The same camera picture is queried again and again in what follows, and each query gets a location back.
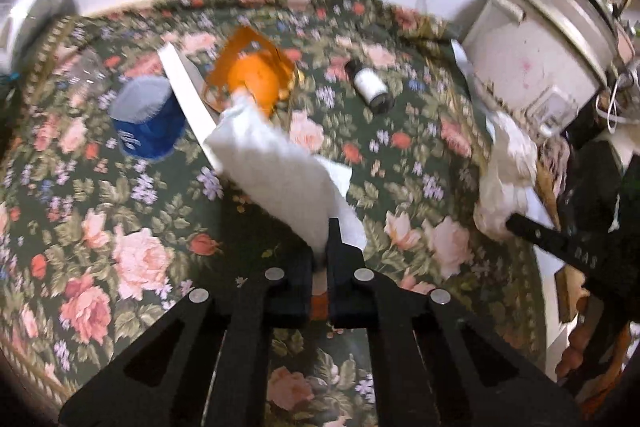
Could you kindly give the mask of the white tissue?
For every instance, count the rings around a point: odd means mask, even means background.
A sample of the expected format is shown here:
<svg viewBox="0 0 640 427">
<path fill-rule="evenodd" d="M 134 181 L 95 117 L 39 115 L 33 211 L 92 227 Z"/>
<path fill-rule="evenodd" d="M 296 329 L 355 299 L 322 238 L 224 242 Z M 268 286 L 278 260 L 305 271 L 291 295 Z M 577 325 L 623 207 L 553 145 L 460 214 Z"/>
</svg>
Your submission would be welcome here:
<svg viewBox="0 0 640 427">
<path fill-rule="evenodd" d="M 478 231 L 492 241 L 503 243 L 512 233 L 506 220 L 513 213 L 525 215 L 527 190 L 537 179 L 537 145 L 506 113 L 489 118 L 494 143 L 486 171 L 480 176 L 473 219 Z"/>
</svg>

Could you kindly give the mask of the white paper towel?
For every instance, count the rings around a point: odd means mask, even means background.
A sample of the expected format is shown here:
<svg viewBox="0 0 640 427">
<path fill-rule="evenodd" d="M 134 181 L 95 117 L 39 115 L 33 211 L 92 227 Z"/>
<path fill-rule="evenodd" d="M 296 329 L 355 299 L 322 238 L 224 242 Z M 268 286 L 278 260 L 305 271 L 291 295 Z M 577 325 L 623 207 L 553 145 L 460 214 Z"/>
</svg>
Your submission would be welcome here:
<svg viewBox="0 0 640 427">
<path fill-rule="evenodd" d="M 231 95 L 206 144 L 228 178 L 318 257 L 326 251 L 332 218 L 338 220 L 345 244 L 367 245 L 363 224 L 346 202 L 352 169 L 291 142 L 270 124 L 248 91 Z"/>
</svg>

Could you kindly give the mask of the blue yogurt cup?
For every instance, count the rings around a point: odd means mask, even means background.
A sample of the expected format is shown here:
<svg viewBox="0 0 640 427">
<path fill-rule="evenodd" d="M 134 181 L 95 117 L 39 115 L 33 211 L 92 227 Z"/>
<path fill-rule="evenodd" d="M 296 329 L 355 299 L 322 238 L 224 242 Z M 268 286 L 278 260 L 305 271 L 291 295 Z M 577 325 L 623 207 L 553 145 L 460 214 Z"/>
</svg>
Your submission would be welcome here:
<svg viewBox="0 0 640 427">
<path fill-rule="evenodd" d="M 174 90 L 162 76 L 130 80 L 111 103 L 108 116 L 122 153 L 150 161 L 168 156 L 186 127 Z"/>
</svg>

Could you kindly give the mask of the small white-label dark bottle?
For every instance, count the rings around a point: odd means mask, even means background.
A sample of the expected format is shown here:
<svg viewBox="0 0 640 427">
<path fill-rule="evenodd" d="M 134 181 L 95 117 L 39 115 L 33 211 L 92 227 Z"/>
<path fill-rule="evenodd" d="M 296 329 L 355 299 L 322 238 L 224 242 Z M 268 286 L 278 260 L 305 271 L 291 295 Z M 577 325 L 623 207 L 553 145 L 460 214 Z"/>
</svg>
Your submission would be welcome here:
<svg viewBox="0 0 640 427">
<path fill-rule="evenodd" d="M 374 115 L 387 113 L 394 103 L 387 84 L 370 67 L 352 58 L 344 66 L 347 78 Z"/>
</svg>

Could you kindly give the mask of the clear plastic cup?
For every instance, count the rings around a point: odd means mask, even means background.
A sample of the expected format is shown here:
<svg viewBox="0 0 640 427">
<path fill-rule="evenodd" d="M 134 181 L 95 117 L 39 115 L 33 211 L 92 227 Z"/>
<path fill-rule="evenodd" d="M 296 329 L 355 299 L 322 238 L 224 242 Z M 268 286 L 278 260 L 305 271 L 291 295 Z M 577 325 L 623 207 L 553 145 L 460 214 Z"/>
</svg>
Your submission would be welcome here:
<svg viewBox="0 0 640 427">
<path fill-rule="evenodd" d="M 106 72 L 98 54 L 93 49 L 84 49 L 65 63 L 63 76 L 70 94 L 98 96 L 106 88 Z"/>
</svg>

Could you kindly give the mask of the floral green table mat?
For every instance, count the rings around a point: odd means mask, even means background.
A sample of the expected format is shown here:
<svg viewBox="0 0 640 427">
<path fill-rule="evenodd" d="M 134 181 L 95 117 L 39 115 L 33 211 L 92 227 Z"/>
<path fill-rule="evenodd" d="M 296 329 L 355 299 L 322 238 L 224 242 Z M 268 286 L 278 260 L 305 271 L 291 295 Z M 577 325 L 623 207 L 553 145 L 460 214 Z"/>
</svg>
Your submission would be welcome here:
<svg viewBox="0 0 640 427">
<path fill-rule="evenodd" d="M 171 0 L 57 20 L 20 82 L 1 156 L 1 351 L 21 379 L 60 407 L 190 289 L 238 288 L 283 258 L 291 232 L 210 167 L 191 131 L 149 162 L 122 153 L 107 115 L 126 83 L 162 72 L 163 44 L 209 72 L 241 25 L 298 69 L 273 122 L 352 169 L 368 267 L 416 293 L 447 289 L 544 363 L 533 251 L 474 225 L 490 139 L 446 22 L 381 0 Z M 84 49 L 106 72 L 98 96 L 70 94 L 63 76 Z M 347 78 L 352 58 L 387 84 L 387 113 Z"/>
</svg>

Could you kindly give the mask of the white rice cooker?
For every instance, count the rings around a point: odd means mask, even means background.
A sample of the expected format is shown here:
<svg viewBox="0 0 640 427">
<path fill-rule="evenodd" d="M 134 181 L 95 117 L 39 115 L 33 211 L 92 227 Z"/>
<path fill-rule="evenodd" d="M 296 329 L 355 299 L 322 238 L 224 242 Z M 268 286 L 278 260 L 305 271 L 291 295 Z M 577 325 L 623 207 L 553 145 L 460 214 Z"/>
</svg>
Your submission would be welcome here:
<svg viewBox="0 0 640 427">
<path fill-rule="evenodd" d="M 489 98 L 544 141 L 606 88 L 617 34 L 602 0 L 487 0 L 462 46 Z"/>
</svg>

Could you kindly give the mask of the white flat cardboard strip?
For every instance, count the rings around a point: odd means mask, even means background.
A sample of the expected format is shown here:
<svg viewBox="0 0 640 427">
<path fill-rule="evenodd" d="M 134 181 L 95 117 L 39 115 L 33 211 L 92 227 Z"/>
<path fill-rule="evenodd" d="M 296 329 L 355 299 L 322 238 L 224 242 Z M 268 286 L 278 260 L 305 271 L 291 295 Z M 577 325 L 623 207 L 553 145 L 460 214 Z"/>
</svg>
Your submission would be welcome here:
<svg viewBox="0 0 640 427">
<path fill-rule="evenodd" d="M 201 147 L 210 167 L 222 173 L 221 162 L 206 143 L 217 125 L 201 99 L 200 92 L 204 87 L 204 79 L 198 68 L 172 43 L 166 43 L 157 51 L 157 54 L 196 142 Z"/>
</svg>

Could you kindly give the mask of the white round appliance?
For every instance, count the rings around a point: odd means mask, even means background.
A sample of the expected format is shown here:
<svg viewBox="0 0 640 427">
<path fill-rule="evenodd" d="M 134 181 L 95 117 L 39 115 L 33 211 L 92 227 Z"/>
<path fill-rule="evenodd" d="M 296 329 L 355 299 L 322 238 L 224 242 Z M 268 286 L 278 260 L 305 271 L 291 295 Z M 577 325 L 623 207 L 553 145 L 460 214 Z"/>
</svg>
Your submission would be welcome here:
<svg viewBox="0 0 640 427">
<path fill-rule="evenodd" d="M 26 49 L 70 0 L 1 0 L 1 75 L 17 71 Z"/>
</svg>

